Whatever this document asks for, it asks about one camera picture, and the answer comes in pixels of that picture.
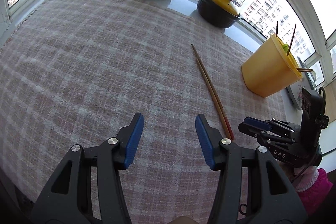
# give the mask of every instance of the plaid tablecloth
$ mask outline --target plaid tablecloth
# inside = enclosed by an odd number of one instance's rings
[[[194,119],[204,113],[222,128],[191,43],[236,143],[255,148],[238,124],[246,116],[284,120],[282,97],[246,88],[241,64],[251,52],[220,29],[148,0],[47,0],[1,49],[0,167],[35,201],[73,144],[99,145],[141,112],[138,151],[121,172],[133,223],[180,215],[205,223],[218,172],[205,164]]]

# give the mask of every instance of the black clay pot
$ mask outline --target black clay pot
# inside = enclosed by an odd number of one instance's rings
[[[235,16],[229,13],[212,0],[198,0],[197,10],[207,22],[218,28],[229,28],[243,18],[240,14]]]

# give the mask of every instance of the green object in container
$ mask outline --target green object in container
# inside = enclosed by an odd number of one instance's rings
[[[288,52],[288,44],[283,44],[282,45],[282,48],[283,48],[283,50],[285,51],[285,53],[287,54],[287,52]]]

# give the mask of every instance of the wooden chopstick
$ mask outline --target wooden chopstick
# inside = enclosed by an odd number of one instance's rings
[[[203,76],[203,78],[204,78],[204,81],[205,81],[205,83],[206,83],[206,85],[207,85],[207,87],[208,87],[208,90],[209,90],[209,92],[210,92],[212,101],[213,101],[213,103],[214,103],[214,105],[215,105],[215,107],[216,107],[216,109],[217,109],[217,112],[218,112],[218,115],[219,115],[219,119],[220,119],[220,122],[221,122],[221,124],[222,124],[222,126],[223,126],[223,128],[224,128],[224,132],[225,132],[226,138],[232,140],[231,135],[229,134],[229,131],[228,131],[227,124],[226,124],[226,122],[225,122],[223,113],[221,112],[221,108],[220,108],[220,106],[219,106],[219,104],[218,104],[218,101],[216,100],[216,96],[215,96],[215,94],[214,94],[214,92],[213,92],[213,89],[211,88],[210,82],[209,82],[209,80],[207,79],[207,77],[206,77],[206,75],[205,75],[205,72],[204,72],[204,70],[203,70],[203,68],[202,68],[202,66],[201,66],[201,64],[200,64],[200,62],[198,61],[198,59],[196,59],[196,62],[197,62],[197,65],[199,66],[199,70],[200,70],[201,73],[202,73],[202,76]]]
[[[311,72],[312,69],[305,69],[305,68],[296,68],[299,72]]]
[[[288,51],[287,51],[287,56],[289,56],[289,52],[290,52],[291,47],[292,47],[292,44],[293,44],[293,39],[294,39],[295,29],[296,29],[296,24],[295,24],[294,31],[293,31],[293,35],[292,35],[292,40],[291,40],[291,43],[289,44],[289,48],[288,48]]]
[[[199,69],[200,69],[200,71],[201,71],[201,73],[202,73],[202,76],[203,76],[203,78],[204,78],[204,80],[205,80],[205,83],[209,82],[209,85],[210,85],[210,88],[208,87],[209,92],[210,92],[210,94],[211,94],[211,91],[210,91],[210,90],[212,90],[212,93],[213,93],[214,96],[215,96],[215,98],[213,98],[213,97],[211,96],[211,97],[212,97],[212,100],[213,100],[215,106],[216,106],[217,104],[218,104],[218,106],[219,106],[219,110],[217,109],[217,112],[218,112],[219,119],[220,119],[220,121],[221,121],[222,127],[223,127],[223,129],[224,129],[225,135],[226,135],[226,137],[227,137],[228,139],[230,139],[230,140],[234,140],[235,137],[234,137],[234,135],[233,135],[232,129],[231,129],[231,127],[230,127],[230,123],[229,123],[229,121],[228,121],[228,119],[227,119],[227,116],[226,116],[225,111],[224,111],[224,108],[223,108],[223,106],[222,106],[222,104],[221,104],[221,100],[220,100],[219,97],[218,97],[218,94],[217,94],[217,92],[216,92],[216,89],[215,89],[215,87],[213,86],[213,84],[212,84],[212,82],[211,82],[211,80],[210,80],[210,77],[209,77],[209,75],[208,75],[208,72],[207,72],[207,70],[205,69],[205,67],[204,67],[204,65],[203,65],[203,63],[202,63],[202,60],[201,60],[200,56],[198,55],[198,53],[197,53],[197,51],[196,51],[194,45],[191,44],[191,46],[192,46],[192,48],[193,48],[193,50],[194,50],[194,53],[195,53],[195,55],[196,55],[196,59],[197,59],[197,61],[198,61],[198,63],[199,63],[199,66],[200,66]]]

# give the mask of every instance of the yellow plastic container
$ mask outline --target yellow plastic container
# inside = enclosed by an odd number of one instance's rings
[[[262,97],[270,96],[302,78],[295,58],[287,56],[284,43],[274,34],[241,66],[247,88]]]

